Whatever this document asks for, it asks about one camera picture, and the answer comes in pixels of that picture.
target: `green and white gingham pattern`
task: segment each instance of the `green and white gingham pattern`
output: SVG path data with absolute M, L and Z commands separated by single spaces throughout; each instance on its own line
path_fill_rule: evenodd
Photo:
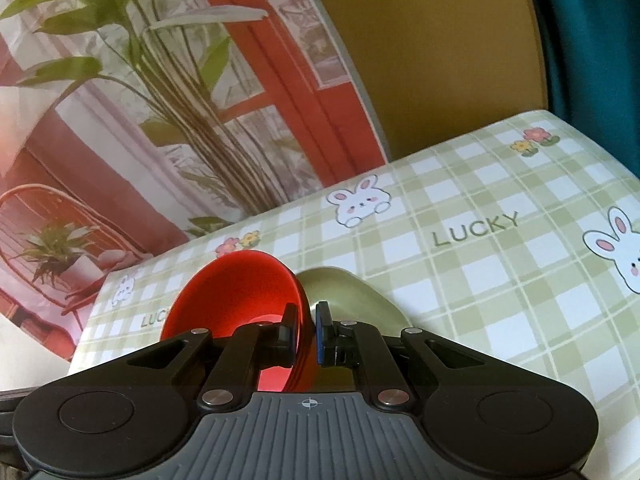
M 533 127 L 560 141 L 521 156 L 510 145 Z M 640 182 L 544 111 L 371 173 L 392 196 L 391 208 L 356 228 L 337 223 L 335 206 L 326 200 L 330 190 L 324 190 L 114 273 L 71 371 L 156 342 L 177 294 L 215 259 L 215 249 L 228 237 L 258 230 L 256 250 L 294 272 L 350 270 L 386 294 L 415 326 L 574 386 L 596 406 L 601 423 L 585 472 L 594 480 L 636 480 L 640 295 L 612 261 L 585 246 L 582 234 L 611 234 L 611 206 L 640 230 Z M 113 304 L 124 276 L 135 276 L 132 294 Z

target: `triangular cutout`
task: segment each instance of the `triangular cutout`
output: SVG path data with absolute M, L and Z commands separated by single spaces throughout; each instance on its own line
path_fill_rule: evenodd
M 186 343 L 182 340 L 174 341 L 161 348 L 148 352 L 139 357 L 134 357 L 127 362 L 130 366 L 139 366 L 141 368 L 153 368 L 154 370 L 161 370 L 166 368 L 171 361 L 182 351 Z
M 433 339 L 427 339 L 426 343 L 431 351 L 436 355 L 436 357 L 440 359 L 442 364 L 444 364 L 447 368 L 457 370 L 460 368 L 471 368 L 472 366 L 479 366 L 484 364 L 478 359 L 474 359 L 469 355 L 458 352 L 457 350 L 443 345 L 442 343 L 439 343 Z

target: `red bowl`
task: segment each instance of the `red bowl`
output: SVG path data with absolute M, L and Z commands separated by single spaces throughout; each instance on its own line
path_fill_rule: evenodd
M 315 376 L 311 350 L 314 326 L 308 302 L 295 275 L 280 261 L 260 251 L 225 254 L 203 267 L 184 287 L 167 316 L 160 339 L 193 328 L 207 328 L 213 337 L 256 321 L 279 322 L 284 307 L 298 307 L 298 353 L 293 368 L 262 371 L 260 391 L 304 391 Z

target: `green bowl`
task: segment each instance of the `green bowl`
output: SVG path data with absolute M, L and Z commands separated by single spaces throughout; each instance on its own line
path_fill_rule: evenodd
M 304 270 L 296 277 L 305 289 L 314 318 L 316 303 L 327 301 L 334 321 L 369 323 L 382 335 L 394 337 L 412 326 L 398 307 L 348 270 L 316 267 Z

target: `cartoon bunny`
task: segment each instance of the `cartoon bunny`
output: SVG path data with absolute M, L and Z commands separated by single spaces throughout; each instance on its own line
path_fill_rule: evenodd
M 640 233 L 631 229 L 629 218 L 617 207 L 609 209 L 609 224 L 613 236 L 600 231 L 587 231 L 582 239 L 594 254 L 614 261 L 626 286 L 640 294 Z
M 111 304 L 116 306 L 119 301 L 127 301 L 133 294 L 133 286 L 136 284 L 136 279 L 142 274 L 142 269 L 139 269 L 133 276 L 125 274 L 120 280 L 118 290 L 113 295 Z
M 346 227 L 356 227 L 373 213 L 382 213 L 391 207 L 391 195 L 375 187 L 377 176 L 363 178 L 353 190 L 338 189 L 326 199 L 338 206 L 336 219 Z

